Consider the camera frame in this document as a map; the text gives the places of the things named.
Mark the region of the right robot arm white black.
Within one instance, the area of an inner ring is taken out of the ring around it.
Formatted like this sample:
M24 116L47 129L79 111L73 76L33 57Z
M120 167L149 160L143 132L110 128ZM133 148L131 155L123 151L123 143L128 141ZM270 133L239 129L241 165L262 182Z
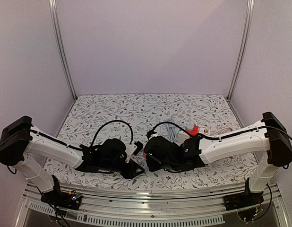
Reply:
M292 137L271 112L262 119L232 133L207 136L202 133L189 135L181 145L158 136L154 129L147 133L148 142L144 156L148 169L186 172L204 167L220 159L262 151L263 155L255 172L247 180L247 188L239 196L243 206L254 202L278 168L292 162Z

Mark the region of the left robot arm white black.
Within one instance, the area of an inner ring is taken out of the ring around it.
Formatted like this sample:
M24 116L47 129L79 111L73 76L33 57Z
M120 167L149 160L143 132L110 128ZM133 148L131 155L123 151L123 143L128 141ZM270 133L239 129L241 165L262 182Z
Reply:
M59 161L84 173L118 172L125 179L144 173L144 168L132 160L143 144L131 141L125 145L120 139L107 139L99 145L72 146L52 137L32 124L29 116L22 116L2 130L0 163L13 167L34 183L54 205L61 205L65 195L59 190L58 180L32 157L33 154Z

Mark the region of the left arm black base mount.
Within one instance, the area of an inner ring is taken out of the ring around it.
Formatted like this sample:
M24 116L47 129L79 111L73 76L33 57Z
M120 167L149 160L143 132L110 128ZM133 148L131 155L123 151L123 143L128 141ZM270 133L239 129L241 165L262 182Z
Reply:
M70 192L51 191L41 193L41 201L54 207L62 207L71 210L79 210L82 202L82 194L72 190Z

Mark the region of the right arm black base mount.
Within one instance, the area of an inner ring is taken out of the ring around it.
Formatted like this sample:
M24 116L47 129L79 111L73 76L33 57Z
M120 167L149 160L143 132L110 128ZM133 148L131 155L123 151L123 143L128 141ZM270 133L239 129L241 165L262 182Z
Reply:
M249 190L245 190L240 193L230 194L223 197L223 203L227 211L253 206L262 203L263 201L263 191L253 193Z

